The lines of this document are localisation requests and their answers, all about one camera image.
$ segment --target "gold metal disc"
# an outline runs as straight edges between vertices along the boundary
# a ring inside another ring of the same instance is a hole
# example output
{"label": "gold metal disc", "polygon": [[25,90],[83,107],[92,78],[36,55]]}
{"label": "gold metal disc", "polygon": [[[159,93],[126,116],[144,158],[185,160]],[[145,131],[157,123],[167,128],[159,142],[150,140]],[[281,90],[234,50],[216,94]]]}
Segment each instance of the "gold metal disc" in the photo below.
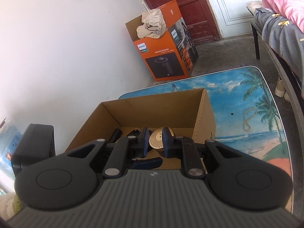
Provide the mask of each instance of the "gold metal disc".
{"label": "gold metal disc", "polygon": [[[164,127],[156,129],[150,136],[149,143],[150,146],[153,147],[156,151],[163,151],[163,141],[162,141],[162,130]],[[172,136],[174,136],[174,132],[172,128],[169,128],[169,131]]]}

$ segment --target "ribbed gray plate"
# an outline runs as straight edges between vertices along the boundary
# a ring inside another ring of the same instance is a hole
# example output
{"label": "ribbed gray plate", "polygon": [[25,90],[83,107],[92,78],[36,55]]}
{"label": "ribbed gray plate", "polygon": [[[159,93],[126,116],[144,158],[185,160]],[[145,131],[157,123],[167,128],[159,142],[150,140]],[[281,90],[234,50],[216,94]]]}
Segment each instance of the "ribbed gray plate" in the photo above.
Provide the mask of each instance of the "ribbed gray plate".
{"label": "ribbed gray plate", "polygon": [[244,212],[218,201],[201,180],[180,170],[128,170],[106,180],[96,195],[78,207],[43,212],[25,208],[13,228],[291,228],[300,222],[285,209]]}

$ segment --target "philips logo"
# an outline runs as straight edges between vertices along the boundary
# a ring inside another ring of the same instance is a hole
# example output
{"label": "philips logo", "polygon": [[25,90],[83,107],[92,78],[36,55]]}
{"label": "philips logo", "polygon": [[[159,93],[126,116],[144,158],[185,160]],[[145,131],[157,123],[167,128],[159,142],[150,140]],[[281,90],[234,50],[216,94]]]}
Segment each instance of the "philips logo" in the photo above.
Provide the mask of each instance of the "philips logo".
{"label": "philips logo", "polygon": [[176,38],[176,36],[177,36],[177,32],[176,32],[176,30],[175,30],[175,29],[174,29],[174,30],[171,32],[171,34],[172,34],[173,38]]}
{"label": "philips logo", "polygon": [[141,52],[147,52],[148,51],[147,46],[146,46],[145,43],[139,44],[139,45],[137,45],[137,47],[139,48],[139,50]]}
{"label": "philips logo", "polygon": [[147,48],[147,46],[145,45],[145,43],[139,44],[139,45],[137,45],[137,47],[138,47],[140,50],[143,50],[143,49]]}

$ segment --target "product image on box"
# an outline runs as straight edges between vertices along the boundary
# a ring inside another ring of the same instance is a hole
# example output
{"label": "product image on box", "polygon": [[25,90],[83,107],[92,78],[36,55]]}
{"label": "product image on box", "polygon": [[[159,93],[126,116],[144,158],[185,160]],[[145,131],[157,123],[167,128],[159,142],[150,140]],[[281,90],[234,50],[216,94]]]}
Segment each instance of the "product image on box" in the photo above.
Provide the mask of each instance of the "product image on box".
{"label": "product image on box", "polygon": [[156,78],[184,75],[174,52],[150,57],[145,60]]}
{"label": "product image on box", "polygon": [[169,29],[170,35],[176,45],[180,57],[185,56],[187,53],[194,63],[198,58],[198,53],[195,48],[194,42],[191,39],[189,30],[183,18],[180,18]]}

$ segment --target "round black pad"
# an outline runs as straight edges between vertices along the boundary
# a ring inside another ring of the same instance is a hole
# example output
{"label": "round black pad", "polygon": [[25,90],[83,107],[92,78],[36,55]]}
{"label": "round black pad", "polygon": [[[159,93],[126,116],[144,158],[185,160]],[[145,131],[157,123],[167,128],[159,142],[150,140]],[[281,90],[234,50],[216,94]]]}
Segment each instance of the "round black pad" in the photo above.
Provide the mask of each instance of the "round black pad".
{"label": "round black pad", "polygon": [[237,182],[244,188],[264,189],[271,184],[271,177],[260,170],[244,170],[237,174]]}
{"label": "round black pad", "polygon": [[60,210],[77,206],[93,195],[98,187],[91,158],[61,154],[22,170],[15,190],[20,201],[42,210]]}
{"label": "round black pad", "polygon": [[292,192],[287,173],[249,155],[224,159],[212,173],[210,186],[225,203],[247,210],[285,207]]}
{"label": "round black pad", "polygon": [[66,170],[54,169],[40,173],[36,179],[40,187],[46,189],[60,189],[72,181],[72,175]]}

